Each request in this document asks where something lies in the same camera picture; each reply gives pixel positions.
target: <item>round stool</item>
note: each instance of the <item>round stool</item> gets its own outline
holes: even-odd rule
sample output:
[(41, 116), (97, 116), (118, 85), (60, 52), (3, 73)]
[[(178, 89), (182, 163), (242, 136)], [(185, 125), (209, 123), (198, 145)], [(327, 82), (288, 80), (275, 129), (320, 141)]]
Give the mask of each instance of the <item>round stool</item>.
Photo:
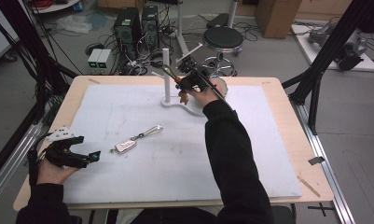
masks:
[(243, 37), (236, 30), (228, 27), (213, 27), (203, 34), (203, 45), (217, 52), (216, 57), (210, 57), (201, 63), (211, 75), (236, 77), (237, 72), (233, 63), (224, 58), (223, 53), (233, 52), (237, 55), (242, 49)]

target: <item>tag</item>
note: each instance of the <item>tag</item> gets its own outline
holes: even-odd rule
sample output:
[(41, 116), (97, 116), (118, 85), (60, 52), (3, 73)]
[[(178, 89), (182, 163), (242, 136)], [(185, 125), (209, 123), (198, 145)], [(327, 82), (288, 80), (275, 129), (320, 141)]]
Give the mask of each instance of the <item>tag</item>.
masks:
[(127, 152), (129, 151), (130, 149), (134, 148), (135, 146), (137, 145), (137, 142), (136, 141), (133, 141), (131, 139), (127, 139), (125, 141), (122, 141), (118, 144), (115, 145), (115, 149), (119, 152), (119, 153), (124, 153), (124, 152)]

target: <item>metal frame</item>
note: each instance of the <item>metal frame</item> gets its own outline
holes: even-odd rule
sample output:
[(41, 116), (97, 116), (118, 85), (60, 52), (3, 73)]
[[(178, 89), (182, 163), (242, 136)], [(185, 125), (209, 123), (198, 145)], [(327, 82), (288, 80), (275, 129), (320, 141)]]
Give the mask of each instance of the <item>metal frame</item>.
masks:
[(2, 166), (0, 170), (0, 194), (7, 186), (16, 170), (20, 168), (21, 162), (25, 159), (27, 151), (42, 133), (43, 126), (42, 120), (40, 120), (40, 122), (38, 122), (36, 125), (31, 125), (21, 138), (15, 150), (13, 150), (13, 153), (8, 157), (7, 162)]
[(309, 139), (309, 142), (312, 146), (312, 150), (314, 151), (315, 156), (323, 157), (325, 161), (321, 163), (323, 168), (324, 174), (326, 175), (326, 179), (329, 183), (329, 186), (332, 188), (334, 193), (334, 200), (333, 204), (336, 208), (338, 213), (338, 217), (342, 224), (354, 224), (354, 218), (352, 212), (349, 209), (349, 205), (346, 203), (346, 199), (341, 192), (340, 186), (338, 181), (335, 177), (335, 174), (332, 171), (331, 165), (329, 164), (329, 160), (326, 157), (326, 152), (321, 145), (320, 139), (316, 134), (312, 132), (309, 127), (308, 119), (309, 119), (309, 112), (306, 110), (304, 105), (297, 105), (291, 102), (291, 105), (294, 107), (294, 110), (299, 118), (300, 124), (302, 125), (303, 130), (305, 131), (306, 136)]
[(74, 78), (76, 73), (62, 66), (50, 57), (46, 47), (42, 43), (36, 29), (33, 27), (31, 20), (21, 7), (19, 1), (0, 0), (0, 10), (7, 19), (21, 42), (27, 48), (29, 54), (34, 61), (29, 62), (16, 47), (16, 43), (9, 38), (7, 31), (0, 24), (0, 32), (5, 39), (12, 45), (18, 53), (28, 70), (29, 74), (35, 79), (36, 86), (36, 104), (30, 111), (29, 115), (19, 126), (18, 130), (12, 135), (6, 146), (0, 152), (0, 171), (7, 162), (9, 156), (13, 153), (13, 149), (20, 142), (21, 137), (33, 123), (36, 124), (43, 118), (45, 114), (45, 106), (48, 96), (48, 85), (50, 85), (50, 94), (63, 95), (68, 91), (69, 84), (66, 82), (65, 76)]
[(331, 36), (318, 52), (312, 65), (302, 74), (283, 83), (284, 88), (299, 83), (297, 89), (289, 95), (289, 99), (298, 105), (304, 105), (306, 97), (310, 92), (312, 93), (308, 124), (313, 134), (317, 134), (315, 121), (321, 78), (360, 22), (367, 17), (373, 5), (374, 0), (353, 0), (331, 33)]

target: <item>black sleeve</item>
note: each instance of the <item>black sleeve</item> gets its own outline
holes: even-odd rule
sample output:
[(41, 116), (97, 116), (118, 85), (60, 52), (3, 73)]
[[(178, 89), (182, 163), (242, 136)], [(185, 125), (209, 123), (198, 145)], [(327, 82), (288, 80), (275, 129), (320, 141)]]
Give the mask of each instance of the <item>black sleeve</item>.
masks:
[(208, 104), (205, 139), (224, 208), (217, 223), (273, 223), (268, 194), (258, 178), (250, 138), (222, 101)]
[(40, 184), (32, 188), (26, 207), (17, 216), (17, 224), (72, 224), (67, 206), (62, 202), (63, 185)]

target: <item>black stool seat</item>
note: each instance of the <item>black stool seat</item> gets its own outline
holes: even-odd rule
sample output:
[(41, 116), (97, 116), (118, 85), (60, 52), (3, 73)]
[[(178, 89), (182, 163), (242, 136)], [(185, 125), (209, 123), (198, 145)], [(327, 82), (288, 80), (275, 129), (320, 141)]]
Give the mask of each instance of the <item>black stool seat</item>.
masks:
[(228, 27), (213, 27), (203, 35), (203, 44), (208, 48), (234, 50), (240, 47), (242, 42), (242, 35)]

